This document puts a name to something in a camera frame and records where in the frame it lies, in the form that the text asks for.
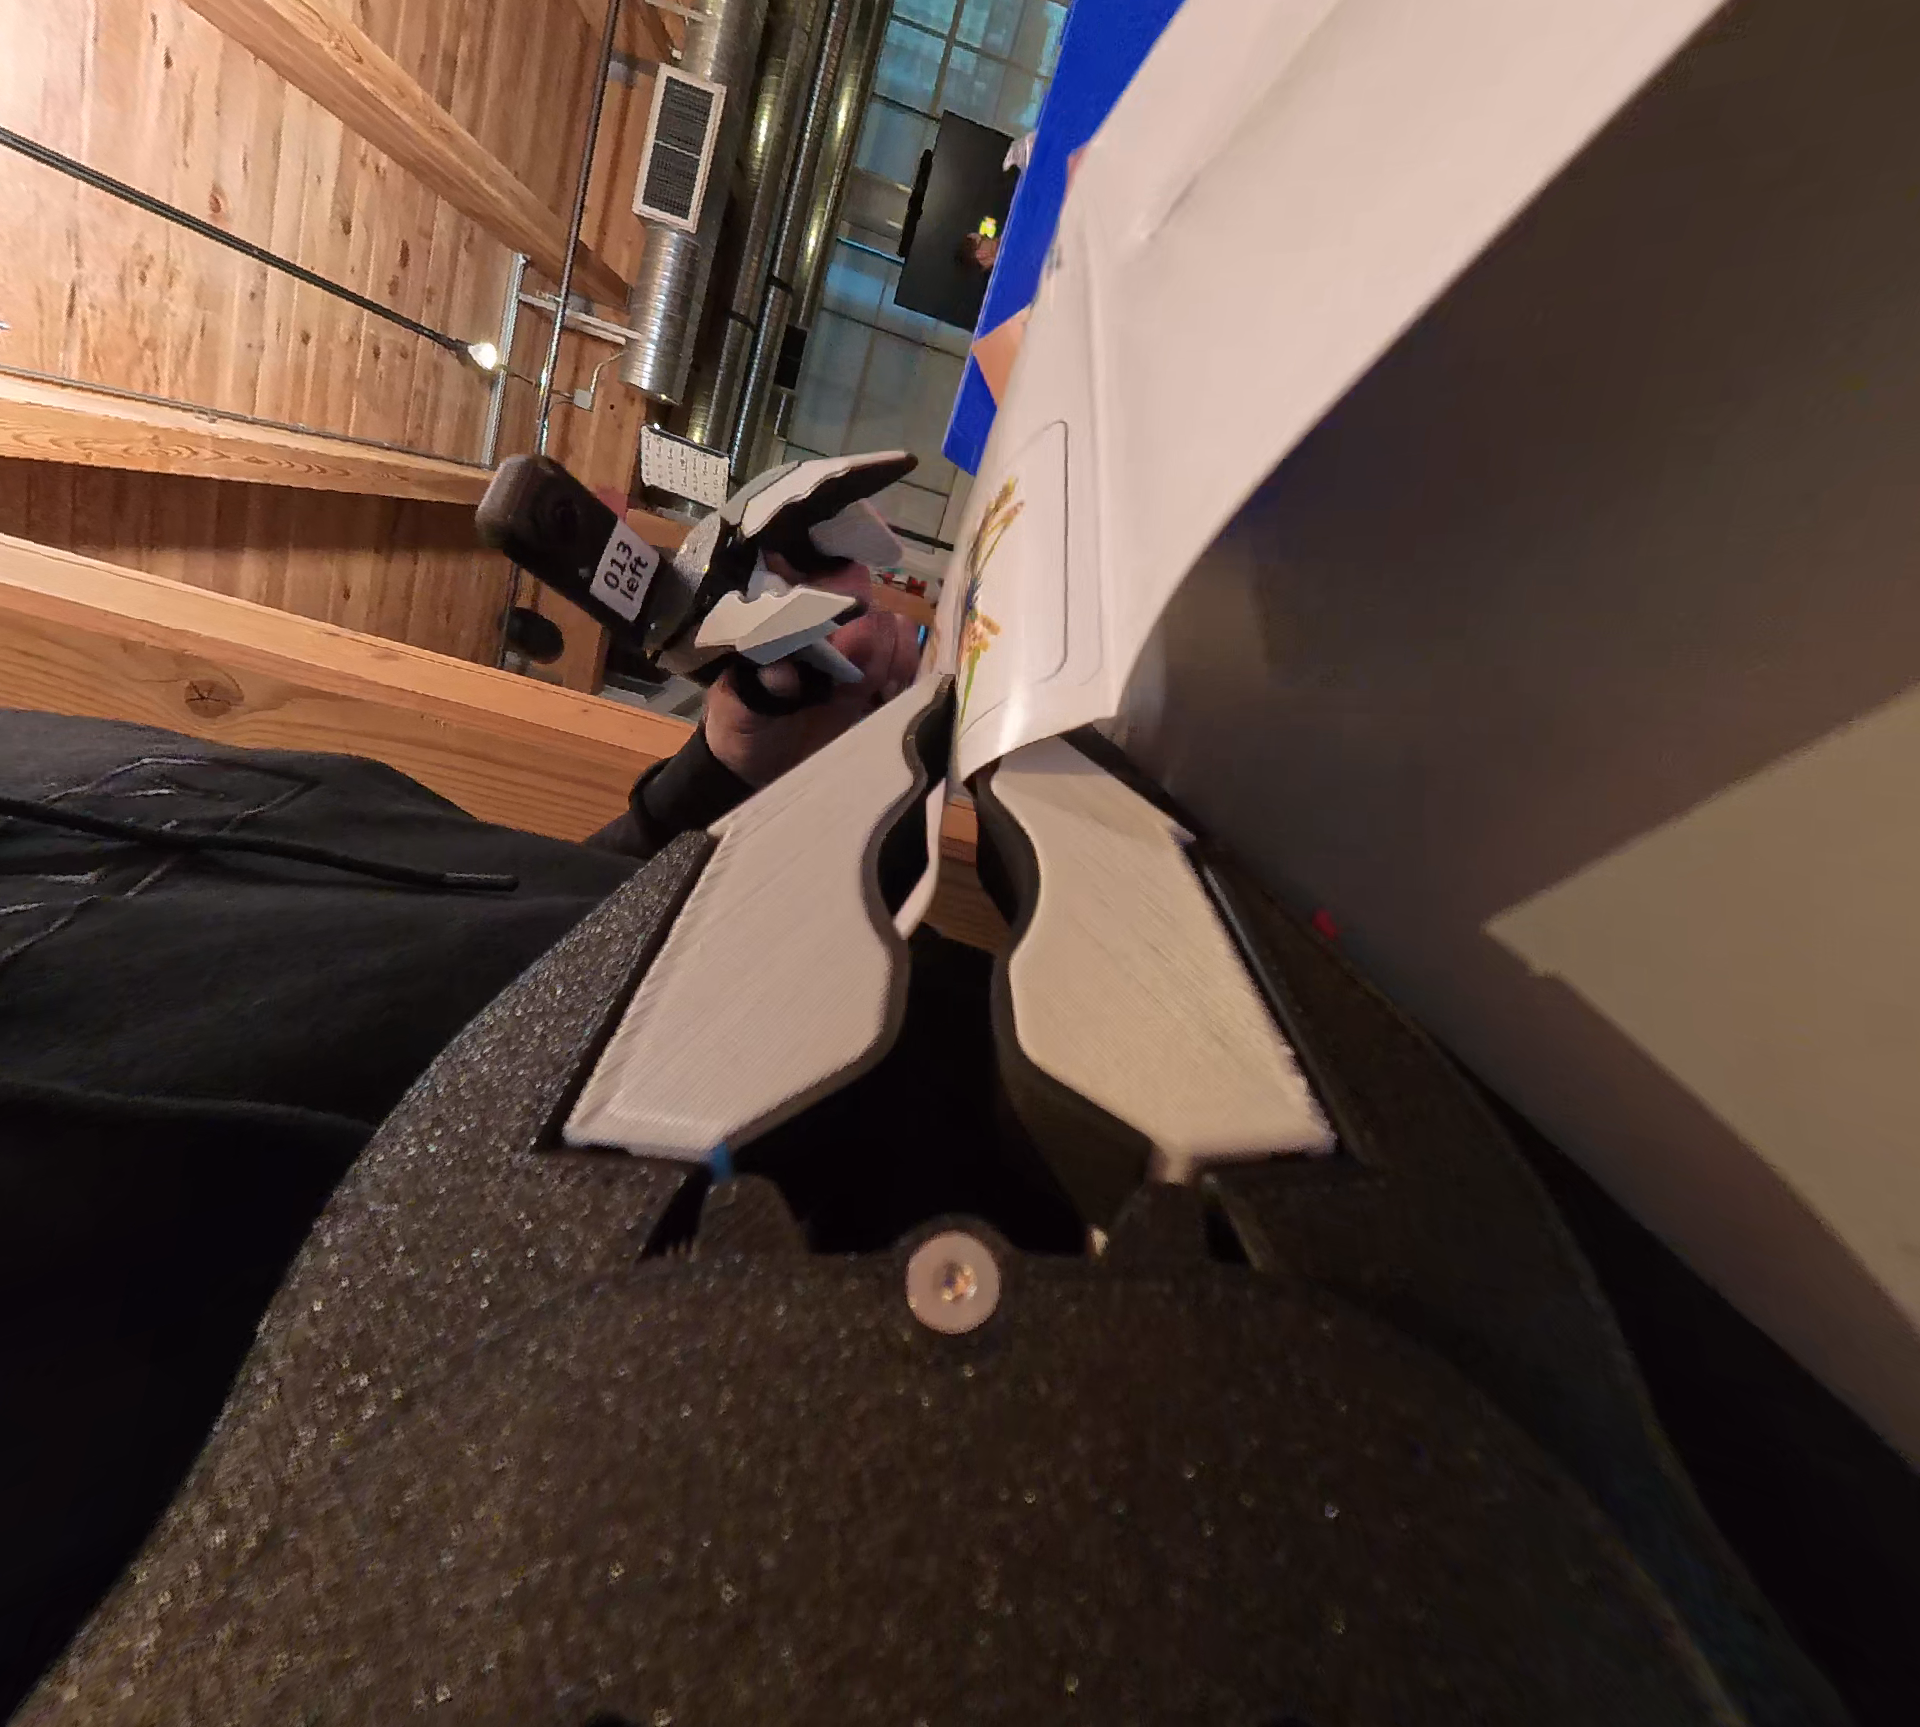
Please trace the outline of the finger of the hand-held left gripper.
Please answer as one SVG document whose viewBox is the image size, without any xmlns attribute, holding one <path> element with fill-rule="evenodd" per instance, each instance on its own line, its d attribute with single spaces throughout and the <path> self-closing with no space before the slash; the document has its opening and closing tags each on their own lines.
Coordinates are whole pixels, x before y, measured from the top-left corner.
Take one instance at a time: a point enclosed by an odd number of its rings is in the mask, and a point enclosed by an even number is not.
<svg viewBox="0 0 1920 1727">
<path fill-rule="evenodd" d="M 697 666 L 771 666 L 829 648 L 834 630 L 862 614 L 862 600 L 824 588 L 730 590 L 693 628 L 692 658 Z"/>
<path fill-rule="evenodd" d="M 812 532 L 916 472 L 913 452 L 865 452 L 783 462 L 719 508 L 719 522 L 757 546 L 812 546 Z"/>
</svg>

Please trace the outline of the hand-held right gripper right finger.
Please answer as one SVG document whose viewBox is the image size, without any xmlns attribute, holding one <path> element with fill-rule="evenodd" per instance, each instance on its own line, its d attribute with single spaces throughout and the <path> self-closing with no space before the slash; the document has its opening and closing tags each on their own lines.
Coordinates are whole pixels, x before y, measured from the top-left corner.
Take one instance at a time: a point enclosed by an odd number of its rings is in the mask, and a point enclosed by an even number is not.
<svg viewBox="0 0 1920 1727">
<path fill-rule="evenodd" d="M 1004 758 L 974 800 L 1014 894 L 1002 1080 L 1059 1182 L 1187 1184 L 1336 1150 L 1186 828 L 1059 738 Z"/>
</svg>

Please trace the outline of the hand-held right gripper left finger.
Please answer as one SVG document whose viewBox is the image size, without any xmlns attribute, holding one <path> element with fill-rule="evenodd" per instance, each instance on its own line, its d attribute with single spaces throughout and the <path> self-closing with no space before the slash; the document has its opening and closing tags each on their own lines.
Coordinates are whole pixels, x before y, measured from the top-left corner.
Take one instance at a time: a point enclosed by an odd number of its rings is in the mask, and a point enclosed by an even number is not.
<svg viewBox="0 0 1920 1727">
<path fill-rule="evenodd" d="M 951 722 L 954 680 L 924 676 L 708 828 L 565 1146 L 726 1160 L 892 1048 L 939 888 Z"/>
</svg>

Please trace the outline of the toy instruction booklet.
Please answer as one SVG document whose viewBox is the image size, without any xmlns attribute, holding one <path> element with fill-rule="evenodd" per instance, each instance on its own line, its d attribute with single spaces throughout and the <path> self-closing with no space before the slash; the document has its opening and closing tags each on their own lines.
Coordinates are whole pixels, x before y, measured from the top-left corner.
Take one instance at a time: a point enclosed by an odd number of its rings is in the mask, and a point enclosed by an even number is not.
<svg viewBox="0 0 1920 1727">
<path fill-rule="evenodd" d="M 1380 934 L 1913 684 L 1916 0 L 1186 0 L 1029 296 L 962 780 L 1129 714 Z"/>
</svg>

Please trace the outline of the person's left forearm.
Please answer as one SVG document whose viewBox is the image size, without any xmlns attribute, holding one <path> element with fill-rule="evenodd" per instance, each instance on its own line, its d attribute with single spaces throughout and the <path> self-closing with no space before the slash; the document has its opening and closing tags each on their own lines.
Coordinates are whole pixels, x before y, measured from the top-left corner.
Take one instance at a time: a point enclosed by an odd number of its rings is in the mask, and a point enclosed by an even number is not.
<svg viewBox="0 0 1920 1727">
<path fill-rule="evenodd" d="M 744 784 L 714 756 L 706 724 L 632 786 L 621 814 L 584 840 L 596 852 L 647 862 L 678 836 L 709 828 L 731 812 Z"/>
</svg>

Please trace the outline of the person's left hand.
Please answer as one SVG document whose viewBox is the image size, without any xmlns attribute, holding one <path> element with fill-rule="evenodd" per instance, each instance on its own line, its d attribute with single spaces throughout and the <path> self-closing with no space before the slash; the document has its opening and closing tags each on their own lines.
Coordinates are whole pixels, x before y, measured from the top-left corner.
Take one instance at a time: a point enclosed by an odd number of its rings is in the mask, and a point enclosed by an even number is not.
<svg viewBox="0 0 1920 1727">
<path fill-rule="evenodd" d="M 751 792 L 779 780 L 898 698 L 913 684 L 921 664 L 921 628 L 876 604 L 870 570 L 835 564 L 804 574 L 777 556 L 769 556 L 765 566 L 787 588 L 821 588 L 859 602 L 862 614 L 829 632 L 831 646 L 859 672 L 859 682 L 834 684 L 828 700 L 779 716 L 748 706 L 730 678 L 708 688 L 701 712 L 708 752 Z"/>
</svg>

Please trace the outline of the white wall chart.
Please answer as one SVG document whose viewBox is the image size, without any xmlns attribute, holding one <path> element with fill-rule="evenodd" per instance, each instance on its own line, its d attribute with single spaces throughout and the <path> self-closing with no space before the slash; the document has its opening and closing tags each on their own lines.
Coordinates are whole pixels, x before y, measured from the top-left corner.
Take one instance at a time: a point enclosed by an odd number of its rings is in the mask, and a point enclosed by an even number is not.
<svg viewBox="0 0 1920 1727">
<path fill-rule="evenodd" d="M 643 494 L 664 502 L 717 510 L 731 492 L 731 466 L 726 450 L 676 436 L 646 424 L 637 432 L 637 482 Z"/>
</svg>

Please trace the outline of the black wall screen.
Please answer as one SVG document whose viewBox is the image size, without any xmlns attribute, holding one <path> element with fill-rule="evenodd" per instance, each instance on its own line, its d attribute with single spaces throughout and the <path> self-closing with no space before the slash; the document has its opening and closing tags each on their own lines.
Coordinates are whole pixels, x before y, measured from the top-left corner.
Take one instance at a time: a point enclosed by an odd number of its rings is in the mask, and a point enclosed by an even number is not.
<svg viewBox="0 0 1920 1727">
<path fill-rule="evenodd" d="M 1010 136 L 955 112 L 937 118 L 898 240 L 898 308 L 974 330 L 992 280 L 1019 168 Z"/>
</svg>

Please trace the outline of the white wall vent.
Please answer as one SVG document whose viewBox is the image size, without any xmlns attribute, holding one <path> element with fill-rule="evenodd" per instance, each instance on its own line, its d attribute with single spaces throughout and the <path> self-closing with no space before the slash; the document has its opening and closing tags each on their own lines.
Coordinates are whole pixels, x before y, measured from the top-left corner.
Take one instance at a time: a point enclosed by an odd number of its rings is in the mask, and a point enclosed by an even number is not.
<svg viewBox="0 0 1920 1727">
<path fill-rule="evenodd" d="M 679 234 L 701 222 L 728 90 L 662 64 L 637 158 L 634 214 Z"/>
</svg>

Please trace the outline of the metal air duct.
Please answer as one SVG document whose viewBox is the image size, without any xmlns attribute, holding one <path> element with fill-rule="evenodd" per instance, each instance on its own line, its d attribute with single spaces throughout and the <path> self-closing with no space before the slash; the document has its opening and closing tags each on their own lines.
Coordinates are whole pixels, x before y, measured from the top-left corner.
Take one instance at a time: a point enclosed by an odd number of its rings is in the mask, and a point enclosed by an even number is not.
<svg viewBox="0 0 1920 1727">
<path fill-rule="evenodd" d="M 617 370 L 674 434 L 746 464 L 865 0 L 689 0 L 651 86 Z"/>
</svg>

